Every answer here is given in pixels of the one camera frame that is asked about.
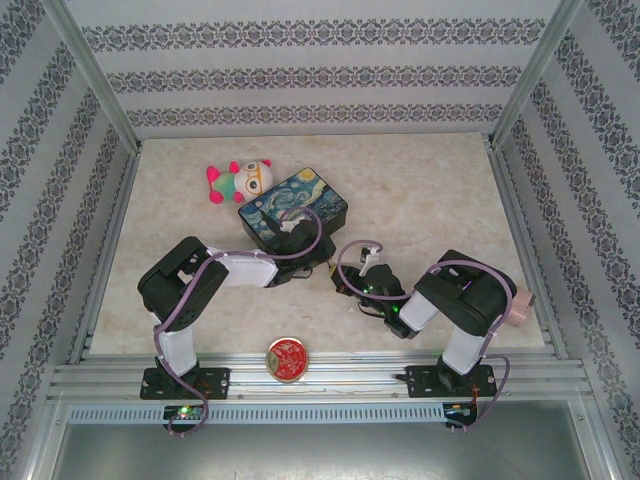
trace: marble surface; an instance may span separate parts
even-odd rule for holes
[[[349,204],[338,249],[369,238],[385,246],[405,290],[449,248],[524,285],[522,270],[479,134],[239,137],[147,140],[91,345],[92,354],[155,353],[153,319],[136,285],[188,235],[220,249],[255,248],[235,204],[208,200],[207,165],[270,158],[277,182],[310,166]],[[359,249],[346,255],[357,262]],[[443,349],[451,323],[439,315],[413,340],[360,314],[335,293],[328,268],[275,289],[221,289],[195,323],[198,352],[264,352],[282,336],[311,352]],[[535,317],[504,325],[492,347],[543,345]]]

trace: starry night box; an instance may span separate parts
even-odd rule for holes
[[[268,250],[282,235],[280,215],[297,206],[314,210],[322,220],[323,233],[327,235],[334,233],[347,220],[347,202],[309,167],[240,207],[238,214],[253,241],[263,250]]]

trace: stuffed toy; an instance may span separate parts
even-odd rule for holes
[[[273,185],[271,160],[254,160],[242,167],[231,162],[228,172],[207,167],[207,180],[209,200],[216,205],[231,200],[236,203],[253,200]]]

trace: purple cable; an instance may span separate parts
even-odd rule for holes
[[[482,416],[479,417],[469,427],[466,427],[466,426],[463,427],[464,432],[467,433],[468,429],[470,429],[471,427],[477,425],[478,422],[481,419],[483,419],[483,418],[485,418],[487,416],[489,411],[493,408],[493,405],[498,400],[498,397],[502,393],[502,389],[504,388],[505,384],[507,383],[507,379],[509,378],[509,372],[511,370],[511,363],[509,362],[509,359],[505,355],[502,355],[502,354],[494,353],[494,354],[491,354],[491,355],[485,355],[484,352],[489,347],[489,343],[491,343],[491,339],[495,336],[496,330],[500,327],[500,325],[502,325],[507,320],[507,317],[509,316],[509,313],[511,312],[511,305],[513,303],[513,294],[511,293],[511,289],[509,288],[509,285],[507,284],[505,279],[502,278],[502,276],[498,272],[496,272],[493,268],[487,267],[486,265],[483,265],[482,263],[478,263],[478,262],[471,262],[469,260],[446,260],[444,262],[439,262],[439,263],[436,263],[435,265],[430,266],[427,269],[427,273],[431,273],[434,270],[437,270],[439,268],[454,267],[454,266],[474,267],[474,268],[477,268],[479,270],[482,270],[482,271],[488,273],[489,275],[491,275],[493,278],[495,278],[500,283],[500,285],[504,289],[505,295],[507,296],[507,305],[506,305],[506,307],[504,309],[504,313],[500,316],[498,321],[495,322],[491,326],[491,328],[489,329],[489,332],[487,333],[487,336],[485,337],[484,343],[480,347],[480,352],[479,352],[480,357],[489,358],[489,359],[491,359],[491,358],[501,358],[502,360],[504,360],[504,363],[505,363],[504,376],[502,377],[502,381],[500,382],[500,385],[498,386],[498,389],[496,390],[496,394],[491,399],[491,402],[487,406],[487,408],[484,411],[484,413],[482,414]]]
[[[349,248],[358,244],[373,245],[374,247],[378,248],[379,252],[381,252],[383,248],[382,244],[380,242],[376,242],[375,240],[354,240],[353,242],[347,243],[344,246],[344,248],[340,250],[340,253],[338,254],[338,260],[336,261],[336,268],[338,269],[338,275],[340,275],[342,282],[351,290],[356,292],[358,295],[361,295],[365,298],[370,298],[372,300],[406,300],[407,298],[411,298],[410,293],[405,293],[404,295],[395,295],[395,296],[374,295],[371,293],[365,293],[362,290],[358,290],[349,280],[347,280],[347,277],[345,276],[344,271],[342,271],[342,256]]]
[[[195,433],[200,428],[202,428],[202,426],[207,421],[207,418],[209,418],[209,402],[207,401],[207,398],[202,393],[200,393],[200,391],[198,391],[197,389],[193,388],[187,382],[182,380],[180,378],[180,376],[171,368],[169,363],[165,360],[164,353],[162,352],[162,345],[160,345],[160,334],[163,333],[163,332],[166,332],[169,329],[171,324],[174,322],[174,320],[176,319],[176,317],[178,316],[178,314],[180,313],[180,311],[184,307],[185,303],[187,303],[187,300],[189,300],[189,297],[191,296],[191,293],[193,292],[194,288],[198,284],[198,281],[200,280],[200,277],[202,277],[205,269],[212,262],[216,261],[218,258],[220,258],[220,257],[222,257],[224,255],[243,255],[243,256],[246,256],[246,257],[257,257],[257,258],[264,258],[264,259],[271,259],[271,260],[293,260],[295,258],[299,258],[299,257],[305,256],[307,253],[311,252],[314,248],[316,248],[318,243],[320,243],[320,239],[322,237],[322,220],[320,220],[320,217],[318,216],[318,214],[316,212],[314,212],[313,210],[311,210],[310,208],[307,208],[307,207],[294,207],[294,208],[291,208],[291,209],[285,211],[280,216],[280,223],[282,224],[282,218],[284,216],[288,215],[290,212],[292,212],[294,210],[302,210],[303,212],[306,212],[306,213],[310,214],[312,217],[315,218],[316,223],[318,224],[318,234],[316,235],[316,239],[311,244],[311,246],[305,248],[301,252],[294,253],[294,254],[291,254],[291,255],[268,255],[266,253],[255,254],[254,252],[245,252],[243,250],[231,250],[231,251],[228,251],[228,252],[218,252],[218,253],[212,255],[211,257],[207,258],[202,265],[200,265],[200,268],[198,268],[198,271],[196,272],[196,274],[193,276],[193,278],[189,282],[189,285],[187,286],[187,289],[185,290],[184,294],[182,295],[182,298],[180,298],[180,301],[178,302],[176,307],[172,310],[171,314],[167,317],[167,319],[164,321],[164,323],[162,323],[161,325],[156,325],[155,327],[153,327],[153,342],[154,342],[154,344],[156,346],[156,351],[158,352],[158,360],[160,361],[160,364],[167,371],[167,373],[169,375],[171,375],[171,377],[176,382],[178,382],[179,385],[181,385],[183,388],[185,388],[189,392],[193,393],[196,397],[198,397],[200,400],[202,400],[202,406],[204,408],[204,412],[202,414],[202,417],[200,418],[200,422],[198,422],[193,428],[187,430],[186,432],[177,433],[171,428],[172,425],[173,425],[173,422],[174,422],[174,420],[176,418],[176,417],[172,417],[169,420],[169,425],[167,426],[167,429],[169,430],[169,435],[171,435],[171,436],[177,435],[177,436],[182,438],[182,437],[186,437],[187,435],[190,435],[192,433]]]

